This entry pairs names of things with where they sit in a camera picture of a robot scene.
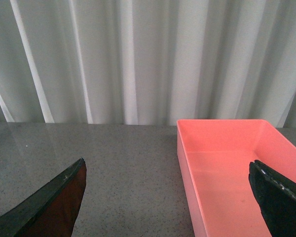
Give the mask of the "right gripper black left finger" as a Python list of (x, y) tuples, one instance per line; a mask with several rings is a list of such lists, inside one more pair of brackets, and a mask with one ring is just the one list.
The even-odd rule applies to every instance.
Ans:
[(0, 217), (0, 237), (70, 237), (86, 188), (80, 158)]

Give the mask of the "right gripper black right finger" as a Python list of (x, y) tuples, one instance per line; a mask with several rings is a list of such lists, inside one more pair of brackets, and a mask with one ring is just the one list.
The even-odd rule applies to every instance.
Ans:
[(296, 237), (296, 183), (259, 160), (249, 164), (249, 182), (273, 237)]

